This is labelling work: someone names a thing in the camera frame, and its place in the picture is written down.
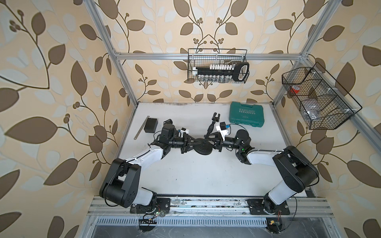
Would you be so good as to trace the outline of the black microphone stand pole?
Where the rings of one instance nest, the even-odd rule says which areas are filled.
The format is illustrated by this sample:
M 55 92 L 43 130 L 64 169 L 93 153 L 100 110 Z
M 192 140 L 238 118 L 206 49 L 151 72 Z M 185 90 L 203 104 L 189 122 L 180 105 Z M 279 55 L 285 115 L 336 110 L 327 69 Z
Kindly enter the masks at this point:
M 171 119 L 168 119 L 166 121 L 164 121 L 163 123 L 164 125 L 172 125 L 173 124 L 173 121 Z

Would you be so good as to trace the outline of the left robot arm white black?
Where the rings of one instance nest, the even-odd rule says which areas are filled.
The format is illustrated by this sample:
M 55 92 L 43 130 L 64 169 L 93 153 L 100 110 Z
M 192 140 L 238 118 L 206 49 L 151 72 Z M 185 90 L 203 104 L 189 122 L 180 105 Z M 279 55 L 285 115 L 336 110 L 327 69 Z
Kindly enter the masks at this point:
M 101 185 L 99 196 L 110 207 L 131 205 L 139 206 L 143 213 L 157 210 L 157 193 L 140 186 L 140 175 L 153 163 L 163 159 L 172 148 L 181 153 L 193 150 L 200 145 L 185 129 L 177 130 L 173 124 L 165 124 L 158 135 L 154 136 L 148 149 L 129 159 L 115 159 Z

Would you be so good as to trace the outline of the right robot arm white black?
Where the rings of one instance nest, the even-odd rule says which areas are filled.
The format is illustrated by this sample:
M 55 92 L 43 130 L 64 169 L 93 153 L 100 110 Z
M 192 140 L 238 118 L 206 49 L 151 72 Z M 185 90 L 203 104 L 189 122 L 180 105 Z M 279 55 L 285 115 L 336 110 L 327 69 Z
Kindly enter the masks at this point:
M 256 150 L 250 146 L 251 138 L 246 130 L 238 130 L 229 137 L 227 130 L 211 134 L 213 148 L 235 150 L 237 159 L 246 165 L 267 165 L 276 167 L 282 177 L 271 191 L 265 194 L 260 208 L 264 213 L 273 215 L 289 198 L 303 192 L 319 178 L 317 168 L 294 146 L 282 151 Z

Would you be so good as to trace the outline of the small black box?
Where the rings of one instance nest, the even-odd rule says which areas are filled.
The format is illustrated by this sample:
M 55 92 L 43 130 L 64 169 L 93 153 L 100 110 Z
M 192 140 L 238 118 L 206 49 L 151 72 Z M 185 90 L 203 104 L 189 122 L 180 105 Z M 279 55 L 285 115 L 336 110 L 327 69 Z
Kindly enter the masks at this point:
M 158 119 L 148 118 L 144 125 L 144 131 L 146 133 L 155 133 L 158 125 Z

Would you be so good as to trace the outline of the green plastic tool case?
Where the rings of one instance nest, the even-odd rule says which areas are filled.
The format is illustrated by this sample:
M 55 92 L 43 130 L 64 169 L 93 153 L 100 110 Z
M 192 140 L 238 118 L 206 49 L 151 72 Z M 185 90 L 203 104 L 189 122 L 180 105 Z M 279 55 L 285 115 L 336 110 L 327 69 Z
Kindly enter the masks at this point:
M 263 106 L 232 102 L 230 104 L 229 122 L 261 128 L 265 123 Z

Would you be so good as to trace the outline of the red item in basket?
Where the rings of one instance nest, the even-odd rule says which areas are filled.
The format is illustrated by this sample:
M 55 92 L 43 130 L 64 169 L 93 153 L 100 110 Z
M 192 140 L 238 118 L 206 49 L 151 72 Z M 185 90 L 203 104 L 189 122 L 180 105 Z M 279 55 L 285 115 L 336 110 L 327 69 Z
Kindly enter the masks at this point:
M 297 95 L 300 92 L 301 88 L 298 85 L 292 85 L 290 88 L 290 94 Z

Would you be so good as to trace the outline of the plastic bag in basket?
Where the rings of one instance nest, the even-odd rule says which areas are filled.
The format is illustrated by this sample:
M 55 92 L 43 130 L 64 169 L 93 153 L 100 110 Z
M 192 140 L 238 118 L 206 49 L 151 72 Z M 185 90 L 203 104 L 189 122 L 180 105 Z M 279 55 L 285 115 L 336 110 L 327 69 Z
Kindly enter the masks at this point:
M 320 104 L 317 99 L 306 99 L 301 102 L 301 114 L 304 119 L 317 120 L 322 118 Z

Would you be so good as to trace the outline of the socket set rail black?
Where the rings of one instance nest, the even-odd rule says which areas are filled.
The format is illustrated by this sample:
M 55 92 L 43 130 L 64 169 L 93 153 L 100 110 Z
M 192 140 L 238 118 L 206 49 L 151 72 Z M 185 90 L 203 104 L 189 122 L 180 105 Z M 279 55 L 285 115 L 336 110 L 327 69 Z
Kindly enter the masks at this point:
M 191 69 L 191 77 L 201 82 L 245 83 L 250 75 L 248 62 L 232 64 L 211 64 Z

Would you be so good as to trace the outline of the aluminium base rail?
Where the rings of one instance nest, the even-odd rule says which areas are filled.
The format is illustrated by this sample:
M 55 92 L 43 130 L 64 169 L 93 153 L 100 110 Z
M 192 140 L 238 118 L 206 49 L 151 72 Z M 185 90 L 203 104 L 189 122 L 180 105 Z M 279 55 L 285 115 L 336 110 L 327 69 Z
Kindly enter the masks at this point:
M 333 218 L 324 198 L 297 197 L 267 214 L 259 197 L 195 197 L 162 195 L 157 205 L 143 212 L 138 205 L 113 206 L 96 196 L 87 213 L 98 225 L 143 225 L 158 227 L 265 227 L 270 220 Z

